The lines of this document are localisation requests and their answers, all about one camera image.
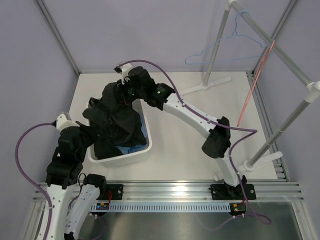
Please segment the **blue wire hanger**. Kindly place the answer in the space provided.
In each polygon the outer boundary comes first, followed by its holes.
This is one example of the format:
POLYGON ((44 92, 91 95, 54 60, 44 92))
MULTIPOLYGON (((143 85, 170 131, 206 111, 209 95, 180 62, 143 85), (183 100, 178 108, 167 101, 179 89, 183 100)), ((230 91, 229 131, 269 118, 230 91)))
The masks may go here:
POLYGON ((209 65, 228 62, 247 61, 257 59, 263 55, 263 50, 267 47, 263 40, 249 34, 243 34, 239 29, 242 17, 250 12, 241 10, 234 17, 234 28, 230 35, 218 37, 217 40, 206 46, 202 51, 192 54, 184 59, 186 65, 209 65), (209 50, 218 47, 214 59, 206 56, 209 50))

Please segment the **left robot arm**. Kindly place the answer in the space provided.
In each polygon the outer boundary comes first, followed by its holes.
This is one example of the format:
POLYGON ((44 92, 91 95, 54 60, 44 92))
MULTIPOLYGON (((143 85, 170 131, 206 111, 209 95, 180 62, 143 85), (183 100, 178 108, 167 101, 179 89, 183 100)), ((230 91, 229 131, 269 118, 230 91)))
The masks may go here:
POLYGON ((69 210, 71 196, 83 169, 87 149, 99 138, 97 130, 71 120, 56 120, 53 126, 60 132, 58 146, 46 169, 48 203, 46 210, 50 225, 47 239, 76 240, 87 213, 95 200, 107 195, 106 178, 88 174, 83 181, 78 200, 69 210))

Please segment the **blue shirt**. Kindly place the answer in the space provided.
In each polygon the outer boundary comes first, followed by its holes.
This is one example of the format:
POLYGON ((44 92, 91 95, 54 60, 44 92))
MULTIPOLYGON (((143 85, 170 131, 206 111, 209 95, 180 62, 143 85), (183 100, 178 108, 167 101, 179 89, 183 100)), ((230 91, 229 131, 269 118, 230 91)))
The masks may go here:
MULTIPOLYGON (((148 134, 147 134, 144 116, 141 113, 139 113, 139 117, 140 117, 140 122, 141 122, 141 132, 144 136, 144 139, 147 140, 148 134)), ((123 155, 132 154, 132 153, 142 151, 146 147, 147 147, 147 144, 136 144, 135 146, 132 146, 132 147, 119 146, 119 145, 117 146, 117 148, 121 151, 121 153, 123 155)))

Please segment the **black striped shirt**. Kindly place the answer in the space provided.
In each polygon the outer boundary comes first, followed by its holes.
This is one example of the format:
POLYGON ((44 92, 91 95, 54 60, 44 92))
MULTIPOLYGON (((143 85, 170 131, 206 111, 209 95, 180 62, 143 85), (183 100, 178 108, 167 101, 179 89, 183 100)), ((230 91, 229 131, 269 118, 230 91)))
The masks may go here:
POLYGON ((123 155, 117 146, 133 147, 146 144, 141 131, 139 113, 132 104, 126 105, 119 94, 117 83, 108 83, 101 98, 90 98, 89 107, 82 116, 89 120, 91 127, 96 127, 100 137, 93 144, 95 156, 101 160, 123 155))

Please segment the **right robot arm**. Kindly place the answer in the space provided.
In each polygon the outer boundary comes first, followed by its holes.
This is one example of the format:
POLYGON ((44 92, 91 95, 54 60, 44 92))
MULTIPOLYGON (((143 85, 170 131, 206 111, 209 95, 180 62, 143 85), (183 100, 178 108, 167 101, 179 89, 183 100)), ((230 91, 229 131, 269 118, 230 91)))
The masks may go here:
POLYGON ((206 116, 189 106, 173 84, 156 83, 141 66, 133 67, 128 63, 114 70, 121 75, 117 88, 124 103, 144 100, 150 107, 176 116, 205 138, 201 150, 216 160, 223 175, 223 187, 218 193, 221 199, 248 200, 245 192, 247 178, 240 173, 232 159, 234 145, 230 138, 233 127, 226 117, 217 119, 206 116))

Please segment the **pink wire hanger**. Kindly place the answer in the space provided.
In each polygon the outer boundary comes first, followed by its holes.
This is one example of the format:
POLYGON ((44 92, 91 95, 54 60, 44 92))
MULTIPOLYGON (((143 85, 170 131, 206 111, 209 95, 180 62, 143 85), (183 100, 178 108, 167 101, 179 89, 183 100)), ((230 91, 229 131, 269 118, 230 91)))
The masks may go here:
POLYGON ((248 106, 249 101, 251 99, 251 96, 252 96, 252 94, 254 92, 254 89, 255 89, 255 87, 257 85, 257 81, 258 81, 258 79, 259 79, 259 77, 261 75, 262 69, 263 69, 263 67, 264 67, 264 65, 265 65, 270 53, 272 52, 272 50, 273 50, 273 48, 275 46, 275 42, 276 42, 275 40, 272 41, 271 46, 268 47, 267 50, 264 52, 264 54, 262 56, 262 59, 261 59, 260 63, 258 64, 258 68, 256 70, 256 73, 254 74, 252 85, 250 86, 250 89, 249 89, 249 91, 247 93, 247 96, 246 96, 246 99, 244 101, 244 104, 242 106, 242 110, 241 110, 240 116, 239 116, 238 121, 237 121, 237 127, 239 127, 241 125, 241 122, 242 122, 242 120, 244 118, 247 106, 248 106))

